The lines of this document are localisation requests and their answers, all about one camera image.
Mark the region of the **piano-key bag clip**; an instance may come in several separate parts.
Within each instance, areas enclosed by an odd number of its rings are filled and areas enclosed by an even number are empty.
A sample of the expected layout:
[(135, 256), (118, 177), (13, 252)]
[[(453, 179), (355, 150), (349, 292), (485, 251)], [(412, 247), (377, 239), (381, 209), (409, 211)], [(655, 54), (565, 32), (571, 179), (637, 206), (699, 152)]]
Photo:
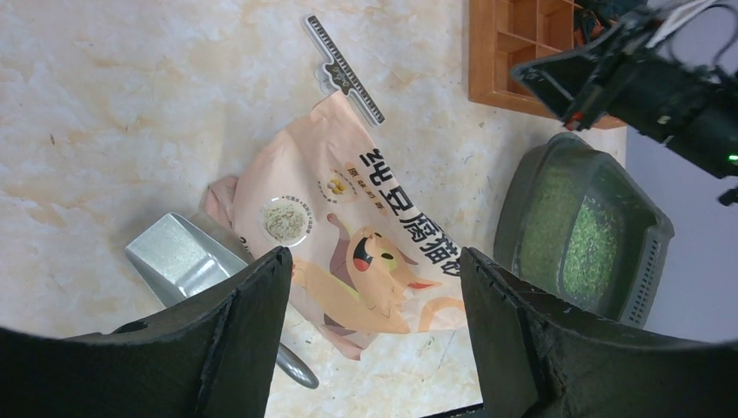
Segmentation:
[(319, 19), (315, 15), (306, 16), (303, 27), (324, 59), (314, 72), (320, 89), (328, 95), (340, 92), (351, 99), (370, 125), (384, 124), (385, 115)]

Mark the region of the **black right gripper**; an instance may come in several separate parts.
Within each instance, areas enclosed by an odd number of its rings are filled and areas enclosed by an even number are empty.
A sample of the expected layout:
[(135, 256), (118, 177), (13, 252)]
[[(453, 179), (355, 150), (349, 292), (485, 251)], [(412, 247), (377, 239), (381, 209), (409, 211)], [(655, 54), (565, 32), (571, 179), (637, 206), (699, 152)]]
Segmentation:
[(713, 10), (737, 17), (726, 1), (639, 5), (596, 41), (516, 64), (514, 81), (570, 130), (609, 114), (710, 175), (737, 174), (737, 75), (721, 67), (737, 43), (731, 33), (709, 64), (687, 64), (673, 41)]

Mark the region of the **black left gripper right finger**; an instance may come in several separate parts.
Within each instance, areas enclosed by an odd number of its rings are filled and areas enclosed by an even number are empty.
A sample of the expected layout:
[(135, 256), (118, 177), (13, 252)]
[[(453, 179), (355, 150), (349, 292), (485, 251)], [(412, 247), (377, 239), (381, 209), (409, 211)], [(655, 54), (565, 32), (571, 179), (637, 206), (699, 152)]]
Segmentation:
[(474, 248), (460, 284), (492, 417), (734, 417), (737, 344), (656, 334), (584, 311)]

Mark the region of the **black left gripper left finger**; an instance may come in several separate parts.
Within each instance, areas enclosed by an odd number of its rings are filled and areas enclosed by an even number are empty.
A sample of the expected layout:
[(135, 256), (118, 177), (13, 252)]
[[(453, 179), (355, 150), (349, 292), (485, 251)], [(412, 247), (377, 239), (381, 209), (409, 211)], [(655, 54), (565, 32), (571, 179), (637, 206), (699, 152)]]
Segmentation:
[(292, 255), (244, 270), (110, 334), (1, 332), (4, 417), (261, 417), (272, 384)]

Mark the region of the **grey metal scoop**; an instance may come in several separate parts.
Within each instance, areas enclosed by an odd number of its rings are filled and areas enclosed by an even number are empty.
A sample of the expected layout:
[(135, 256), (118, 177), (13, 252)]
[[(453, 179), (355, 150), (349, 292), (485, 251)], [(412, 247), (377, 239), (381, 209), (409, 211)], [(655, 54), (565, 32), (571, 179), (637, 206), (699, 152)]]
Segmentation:
[(254, 258), (228, 228), (204, 212), (168, 212), (125, 248), (125, 255), (164, 307), (229, 279)]

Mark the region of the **orange cat litter bag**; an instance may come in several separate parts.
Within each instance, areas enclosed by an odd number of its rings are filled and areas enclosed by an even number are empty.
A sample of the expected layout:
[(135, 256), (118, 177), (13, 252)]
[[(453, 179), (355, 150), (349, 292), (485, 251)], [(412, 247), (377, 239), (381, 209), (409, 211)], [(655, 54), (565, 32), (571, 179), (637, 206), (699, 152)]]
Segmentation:
[(460, 247), (410, 199), (348, 99), (317, 103), (204, 211), (260, 257), (292, 254), (292, 305), (345, 357), (381, 334), (466, 325)]

